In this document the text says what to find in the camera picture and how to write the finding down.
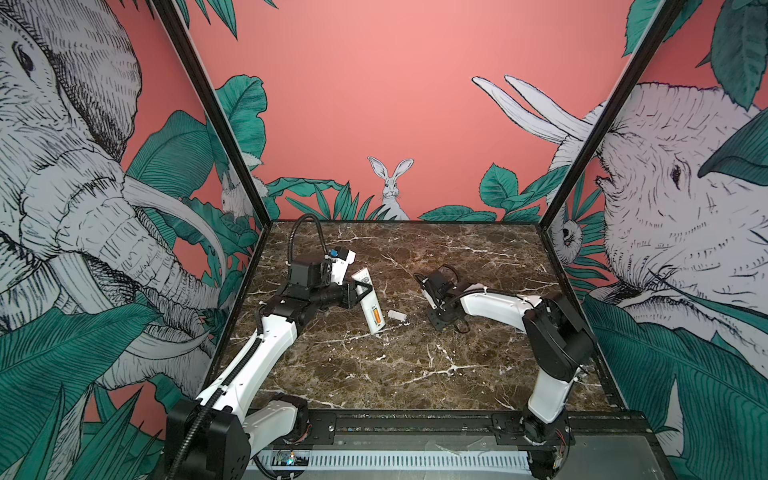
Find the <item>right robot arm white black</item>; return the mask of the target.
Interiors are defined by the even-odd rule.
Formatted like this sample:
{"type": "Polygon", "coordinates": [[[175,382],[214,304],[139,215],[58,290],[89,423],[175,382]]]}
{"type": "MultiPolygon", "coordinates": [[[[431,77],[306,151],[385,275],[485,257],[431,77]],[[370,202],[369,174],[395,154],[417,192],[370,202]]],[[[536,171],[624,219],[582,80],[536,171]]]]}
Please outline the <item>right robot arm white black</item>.
{"type": "Polygon", "coordinates": [[[511,326],[527,336],[538,374],[520,429],[534,445],[563,442],[567,399],[596,346],[574,305],[560,293],[523,296],[479,283],[452,281],[441,269],[414,278],[430,305],[427,316],[436,330],[473,316],[511,326]]]}

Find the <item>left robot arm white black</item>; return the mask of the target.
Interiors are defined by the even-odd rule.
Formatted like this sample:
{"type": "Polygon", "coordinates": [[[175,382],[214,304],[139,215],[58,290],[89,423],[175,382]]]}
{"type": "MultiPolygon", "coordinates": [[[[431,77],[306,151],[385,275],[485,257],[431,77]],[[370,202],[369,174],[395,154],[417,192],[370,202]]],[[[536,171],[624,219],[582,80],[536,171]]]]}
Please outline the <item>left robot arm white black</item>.
{"type": "Polygon", "coordinates": [[[240,479],[252,459],[278,439],[309,430],[301,400],[281,396],[249,408],[280,357],[321,309],[352,309],[371,296],[370,283],[345,275],[355,252],[335,247],[289,262],[286,282],[257,311],[257,327],[225,370],[195,399],[168,414],[164,462],[156,479],[240,479]]]}

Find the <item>white battery cover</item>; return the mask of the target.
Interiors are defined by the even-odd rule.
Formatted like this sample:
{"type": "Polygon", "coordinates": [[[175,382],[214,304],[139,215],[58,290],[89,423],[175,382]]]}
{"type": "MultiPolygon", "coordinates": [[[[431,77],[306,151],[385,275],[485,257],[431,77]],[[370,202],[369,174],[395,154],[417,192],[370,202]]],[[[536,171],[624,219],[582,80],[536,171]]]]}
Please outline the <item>white battery cover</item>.
{"type": "Polygon", "coordinates": [[[408,322],[408,317],[407,317],[406,314],[401,313],[401,312],[397,312],[397,311],[394,311],[394,310],[389,310],[387,312],[387,317],[389,319],[394,320],[394,321],[399,322],[399,323],[407,323],[408,322]]]}

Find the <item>white remote control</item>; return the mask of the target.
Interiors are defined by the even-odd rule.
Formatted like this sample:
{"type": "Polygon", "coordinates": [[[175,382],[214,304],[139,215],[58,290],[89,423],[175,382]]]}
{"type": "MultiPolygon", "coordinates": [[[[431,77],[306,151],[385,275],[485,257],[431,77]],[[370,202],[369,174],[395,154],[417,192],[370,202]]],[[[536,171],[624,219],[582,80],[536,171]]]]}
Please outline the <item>white remote control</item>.
{"type": "MultiPolygon", "coordinates": [[[[355,274],[353,274],[352,275],[352,279],[354,281],[355,280],[361,280],[361,281],[370,283],[373,286],[372,277],[371,277],[371,274],[370,274],[370,272],[369,272],[369,270],[367,268],[363,268],[360,271],[358,271],[355,274]]],[[[367,322],[369,331],[371,333],[373,333],[373,334],[376,334],[379,331],[381,331],[385,327],[385,319],[383,317],[382,309],[381,309],[381,306],[380,306],[380,303],[379,303],[376,291],[374,289],[374,286],[373,286],[373,290],[370,292],[370,296],[366,300],[362,301],[359,305],[360,305],[360,307],[361,307],[361,309],[363,311],[363,314],[364,314],[365,320],[367,322]],[[380,316],[381,316],[381,319],[382,319],[382,323],[379,326],[377,326],[375,324],[375,321],[374,321],[374,317],[373,317],[373,313],[372,313],[372,308],[374,306],[378,307],[379,312],[380,312],[380,316]]]]}

